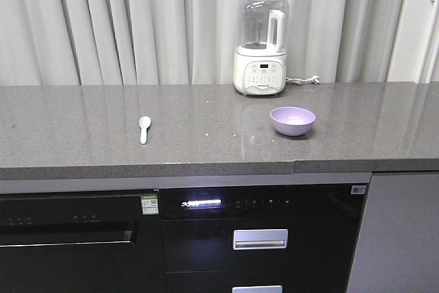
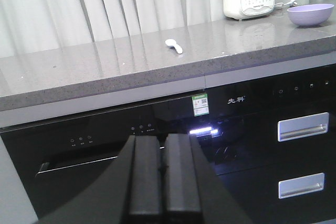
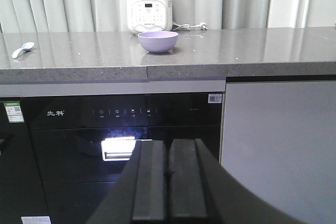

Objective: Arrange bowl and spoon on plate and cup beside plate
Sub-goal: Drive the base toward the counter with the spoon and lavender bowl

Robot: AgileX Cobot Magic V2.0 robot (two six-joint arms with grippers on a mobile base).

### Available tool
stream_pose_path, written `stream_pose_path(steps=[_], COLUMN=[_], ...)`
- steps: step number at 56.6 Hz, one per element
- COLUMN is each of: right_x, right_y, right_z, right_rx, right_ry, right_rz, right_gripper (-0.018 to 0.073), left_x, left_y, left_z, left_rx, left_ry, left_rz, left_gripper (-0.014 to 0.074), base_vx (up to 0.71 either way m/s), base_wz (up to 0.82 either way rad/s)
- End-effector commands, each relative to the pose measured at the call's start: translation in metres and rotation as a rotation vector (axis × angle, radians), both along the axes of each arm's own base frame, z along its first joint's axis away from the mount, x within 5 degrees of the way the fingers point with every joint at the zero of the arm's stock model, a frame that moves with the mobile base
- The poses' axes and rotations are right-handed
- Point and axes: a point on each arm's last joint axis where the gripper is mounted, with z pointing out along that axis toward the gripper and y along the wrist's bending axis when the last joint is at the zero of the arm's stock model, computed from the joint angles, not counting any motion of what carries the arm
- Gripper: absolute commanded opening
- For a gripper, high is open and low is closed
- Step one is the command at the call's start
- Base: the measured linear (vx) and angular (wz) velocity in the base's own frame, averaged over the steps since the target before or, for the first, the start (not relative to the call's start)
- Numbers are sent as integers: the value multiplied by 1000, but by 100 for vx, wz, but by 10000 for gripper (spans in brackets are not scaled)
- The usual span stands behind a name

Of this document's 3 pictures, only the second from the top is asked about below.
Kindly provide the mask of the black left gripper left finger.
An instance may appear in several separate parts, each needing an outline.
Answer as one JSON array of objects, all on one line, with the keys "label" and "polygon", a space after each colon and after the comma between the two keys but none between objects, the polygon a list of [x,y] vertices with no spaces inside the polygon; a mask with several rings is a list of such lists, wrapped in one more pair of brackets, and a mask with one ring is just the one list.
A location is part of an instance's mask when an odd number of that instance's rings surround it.
[{"label": "black left gripper left finger", "polygon": [[160,165],[155,136],[130,136],[88,188],[38,223],[161,223]]}]

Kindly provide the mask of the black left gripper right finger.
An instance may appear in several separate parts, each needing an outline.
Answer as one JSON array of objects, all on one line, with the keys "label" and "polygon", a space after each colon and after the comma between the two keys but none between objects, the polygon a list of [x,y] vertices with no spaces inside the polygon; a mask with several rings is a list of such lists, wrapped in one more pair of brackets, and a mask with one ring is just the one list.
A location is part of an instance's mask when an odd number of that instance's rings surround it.
[{"label": "black left gripper right finger", "polygon": [[164,164],[164,223],[252,222],[216,176],[195,137],[169,134]]}]

